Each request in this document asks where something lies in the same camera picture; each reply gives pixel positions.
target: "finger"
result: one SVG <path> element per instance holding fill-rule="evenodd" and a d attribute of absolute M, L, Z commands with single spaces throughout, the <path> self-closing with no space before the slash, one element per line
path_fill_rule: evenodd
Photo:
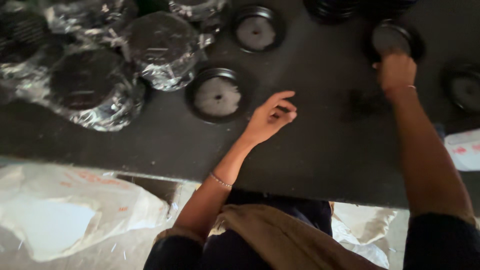
<path fill-rule="evenodd" d="M 278 101 L 277 106 L 286 108 L 289 111 L 297 111 L 297 107 L 295 107 L 290 101 L 281 99 Z"/>
<path fill-rule="evenodd" d="M 294 91 L 283 91 L 283 92 L 278 92 L 273 94 L 267 101 L 265 102 L 265 105 L 268 107 L 276 107 L 275 104 L 278 103 L 279 100 L 284 99 L 284 98 L 291 98 L 295 95 Z"/>
<path fill-rule="evenodd" d="M 278 129 L 280 129 L 286 124 L 291 123 L 296 117 L 297 117 L 297 112 L 295 111 L 287 112 L 277 119 L 277 121 L 275 122 L 275 125 Z"/>
<path fill-rule="evenodd" d="M 279 108 L 273 108 L 270 110 L 270 113 L 268 114 L 269 116 L 276 116 L 276 117 L 281 117 L 282 115 L 284 115 L 285 112 L 282 111 L 281 109 Z"/>

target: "tan shawl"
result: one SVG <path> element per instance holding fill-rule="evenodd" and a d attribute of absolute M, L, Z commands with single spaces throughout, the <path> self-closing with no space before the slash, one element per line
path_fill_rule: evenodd
<path fill-rule="evenodd" d="M 213 233 L 238 233 L 273 269 L 380 270 L 322 231 L 266 205 L 225 205 Z M 172 228 L 157 239 L 183 235 L 202 243 L 191 232 Z"/>

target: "bracelet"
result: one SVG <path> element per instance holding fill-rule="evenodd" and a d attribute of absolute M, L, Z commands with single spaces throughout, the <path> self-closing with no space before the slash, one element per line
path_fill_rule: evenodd
<path fill-rule="evenodd" d="M 219 182 L 220 184 L 224 185 L 224 186 L 227 186 L 227 187 L 232 187 L 232 185 L 230 184 L 226 184 L 224 183 L 222 180 L 218 179 L 214 174 L 213 172 L 210 173 L 210 176 L 215 179 L 215 181 Z"/>

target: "wrist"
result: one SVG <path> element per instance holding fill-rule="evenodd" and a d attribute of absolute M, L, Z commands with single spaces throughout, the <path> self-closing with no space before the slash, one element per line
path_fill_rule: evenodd
<path fill-rule="evenodd" d="M 397 86 L 384 89 L 386 97 L 392 102 L 397 103 L 405 97 L 417 96 L 417 88 L 413 85 Z"/>
<path fill-rule="evenodd" d="M 242 149 L 248 149 L 249 151 L 252 150 L 255 146 L 257 146 L 253 139 L 245 137 L 244 135 L 240 136 L 238 140 L 235 142 L 234 147 L 237 146 Z"/>

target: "lid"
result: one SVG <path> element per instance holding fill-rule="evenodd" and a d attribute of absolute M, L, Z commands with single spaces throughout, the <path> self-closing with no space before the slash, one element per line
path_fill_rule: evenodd
<path fill-rule="evenodd" d="M 125 83 L 125 75 L 133 78 L 133 72 L 126 71 L 123 58 L 108 50 L 68 55 L 52 69 L 52 99 L 69 109 L 92 109 L 109 98 L 117 84 Z"/>

